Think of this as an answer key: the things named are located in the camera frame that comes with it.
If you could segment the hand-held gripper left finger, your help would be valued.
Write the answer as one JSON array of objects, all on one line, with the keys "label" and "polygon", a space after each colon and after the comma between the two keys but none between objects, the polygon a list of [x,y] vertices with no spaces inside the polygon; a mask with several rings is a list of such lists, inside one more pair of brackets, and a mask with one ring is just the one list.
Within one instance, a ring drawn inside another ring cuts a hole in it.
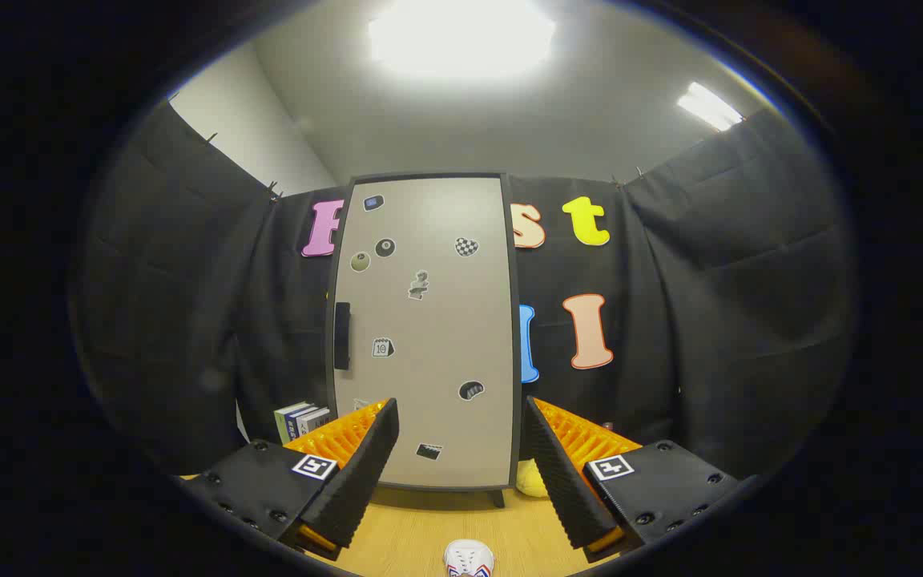
[{"label": "hand-held gripper left finger", "polygon": [[397,405],[371,403],[285,445],[249,442],[182,487],[247,532],[336,561],[398,441]]}]

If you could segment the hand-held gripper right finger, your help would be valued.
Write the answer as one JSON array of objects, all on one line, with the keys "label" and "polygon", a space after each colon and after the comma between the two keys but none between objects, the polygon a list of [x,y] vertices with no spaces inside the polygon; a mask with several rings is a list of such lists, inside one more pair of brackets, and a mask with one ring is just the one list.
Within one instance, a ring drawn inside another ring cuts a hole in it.
[{"label": "hand-held gripper right finger", "polygon": [[641,445],[542,401],[525,434],[570,545],[594,563],[670,539],[715,512],[740,480],[677,442]]}]

